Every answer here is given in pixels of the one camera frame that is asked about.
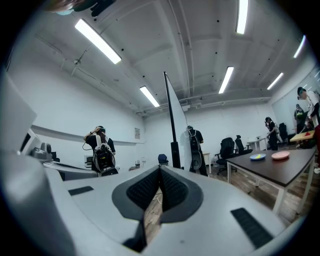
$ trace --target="wooden table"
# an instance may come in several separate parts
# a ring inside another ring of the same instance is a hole
[[[279,192],[273,207],[273,212],[279,214],[281,205],[285,199],[289,185],[294,182],[307,168],[309,168],[308,180],[305,191],[297,209],[299,214],[306,201],[312,176],[314,173],[315,164],[315,149],[304,150],[288,150],[290,156],[283,160],[273,160],[271,155],[277,151],[255,151],[252,154],[245,154],[234,158],[227,159],[228,183],[231,178],[231,166],[250,174],[257,179],[256,186],[259,185],[259,180],[262,180],[274,187]],[[265,159],[260,161],[251,161],[250,155],[266,154]]]
[[[263,141],[264,140],[264,143],[265,143],[265,150],[267,150],[267,137],[263,137],[263,138],[259,138],[259,139],[255,139],[255,140],[252,140],[252,141],[248,141],[247,143],[251,146],[251,148],[253,150],[256,150],[256,151],[259,151],[260,150],[260,141]]]
[[[202,154],[203,154],[205,165],[209,165],[209,174],[211,174],[210,153],[202,152]]]
[[[307,131],[303,133],[296,134],[293,138],[290,139],[290,142],[297,142],[297,141],[303,141],[303,140],[310,140],[314,137],[315,131]]]

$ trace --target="fluorescent light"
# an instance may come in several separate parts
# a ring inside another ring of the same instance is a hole
[[[284,75],[284,73],[280,73],[278,75],[278,77],[272,82],[272,84],[269,85],[269,87],[267,88],[267,90],[270,90],[272,86],[274,86],[276,84],[276,82],[279,81],[279,79]]]
[[[103,52],[114,64],[121,61],[121,57],[111,48],[111,46],[90,27],[83,19],[75,25],[86,38],[88,38],[98,49]]]
[[[143,86],[140,88],[140,91],[143,92],[143,94],[148,98],[149,101],[157,108],[159,107],[159,103],[156,101],[156,99],[151,95],[150,91],[147,89],[147,87]]]
[[[227,87],[227,84],[229,83],[229,80],[230,80],[230,77],[232,75],[232,72],[234,71],[234,67],[233,66],[228,66],[228,68],[226,69],[226,73],[225,73],[225,77],[223,79],[223,82],[222,82],[222,85],[220,87],[220,90],[219,90],[219,94],[223,94],[226,87]]]
[[[245,33],[248,15],[248,2],[249,0],[239,0],[238,24],[236,27],[236,32],[239,34]]]
[[[295,52],[295,54],[294,54],[294,56],[293,56],[294,58],[296,58],[296,57],[298,56],[298,54],[300,53],[300,51],[301,51],[301,49],[302,49],[302,46],[304,46],[305,41],[306,41],[306,36],[303,35],[303,38],[302,38],[302,40],[301,40],[301,43],[300,43],[298,49],[296,50],[296,52]]]

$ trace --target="sign on wall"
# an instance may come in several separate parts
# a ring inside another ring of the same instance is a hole
[[[134,138],[140,140],[140,129],[134,128]]]

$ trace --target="white shirt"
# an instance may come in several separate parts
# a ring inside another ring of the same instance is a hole
[[[306,105],[307,105],[308,110],[309,110],[308,117],[311,116],[311,113],[315,109],[315,105],[317,103],[319,103],[319,102],[320,102],[320,98],[319,98],[319,95],[317,93],[315,93],[314,91],[311,91],[311,90],[308,90],[306,92]],[[313,121],[314,127],[319,125],[318,117],[317,117],[316,114],[313,116],[312,121]]]

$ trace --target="plate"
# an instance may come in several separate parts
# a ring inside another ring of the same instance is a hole
[[[274,153],[271,157],[272,157],[274,160],[281,160],[281,159],[286,159],[286,158],[288,158],[289,155],[290,155],[290,152],[289,152],[289,151],[280,151],[280,152]]]
[[[250,155],[250,159],[252,161],[260,161],[262,159],[265,159],[266,158],[266,154],[253,154],[253,155]]]

